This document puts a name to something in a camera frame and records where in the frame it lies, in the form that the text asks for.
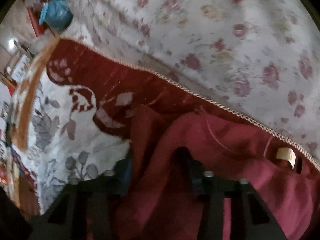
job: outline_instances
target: fabric tag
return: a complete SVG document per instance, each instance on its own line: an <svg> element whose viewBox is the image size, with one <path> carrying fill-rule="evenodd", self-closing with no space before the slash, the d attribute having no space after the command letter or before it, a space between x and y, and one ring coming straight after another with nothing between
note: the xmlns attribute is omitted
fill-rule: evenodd
<svg viewBox="0 0 320 240"><path fill-rule="evenodd" d="M291 148L279 148L276 158L288 161L291 164L292 168L294 168L294 164L296 162L296 155Z"/></svg>

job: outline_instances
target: metal bolt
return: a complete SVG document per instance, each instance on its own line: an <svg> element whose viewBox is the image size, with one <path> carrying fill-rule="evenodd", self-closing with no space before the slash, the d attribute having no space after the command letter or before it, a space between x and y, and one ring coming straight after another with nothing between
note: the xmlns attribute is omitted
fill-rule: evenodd
<svg viewBox="0 0 320 240"><path fill-rule="evenodd" d="M114 176L115 174L116 174L116 173L115 173L113 170L105 171L105 172L103 173L103 175L106 176L106 177L112 177L112 176Z"/></svg>
<svg viewBox="0 0 320 240"><path fill-rule="evenodd" d="M205 176L205 177L213 177L213 171L205 171L204 173L203 173L203 176Z"/></svg>
<svg viewBox="0 0 320 240"><path fill-rule="evenodd" d="M241 179L239 179L239 183L240 183L241 185L247 185L249 182L248 182L247 179L241 178Z"/></svg>

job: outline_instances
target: maroon fabric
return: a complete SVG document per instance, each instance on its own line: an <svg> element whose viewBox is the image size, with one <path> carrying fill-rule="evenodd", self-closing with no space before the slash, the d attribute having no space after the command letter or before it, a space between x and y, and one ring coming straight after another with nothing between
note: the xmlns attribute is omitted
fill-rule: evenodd
<svg viewBox="0 0 320 240"><path fill-rule="evenodd" d="M247 178L287 238L300 239L318 217L319 176L308 179L264 158L269 137L258 127L206 112L185 114L168 127L161 115L141 106L131 126L132 188L114 217L119 239L196 239L203 205L191 195L172 158L178 147L187 147L217 175ZM266 156L276 154L274 147L267 151ZM228 204L224 239L229 238L230 223Z"/></svg>

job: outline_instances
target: bright light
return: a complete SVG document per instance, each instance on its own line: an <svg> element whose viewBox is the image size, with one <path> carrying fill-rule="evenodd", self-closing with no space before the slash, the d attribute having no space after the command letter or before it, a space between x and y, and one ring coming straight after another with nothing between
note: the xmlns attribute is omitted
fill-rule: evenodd
<svg viewBox="0 0 320 240"><path fill-rule="evenodd" d="M14 48L14 39L9 40L9 49Z"/></svg>

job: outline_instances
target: tied plastic bag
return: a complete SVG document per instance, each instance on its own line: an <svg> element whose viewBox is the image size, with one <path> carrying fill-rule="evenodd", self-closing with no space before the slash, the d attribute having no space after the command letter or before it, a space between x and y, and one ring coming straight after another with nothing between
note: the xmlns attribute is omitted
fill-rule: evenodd
<svg viewBox="0 0 320 240"><path fill-rule="evenodd" d="M51 0L49 3L44 3L39 24L46 22L50 28L62 31L69 26L72 18L67 0Z"/></svg>

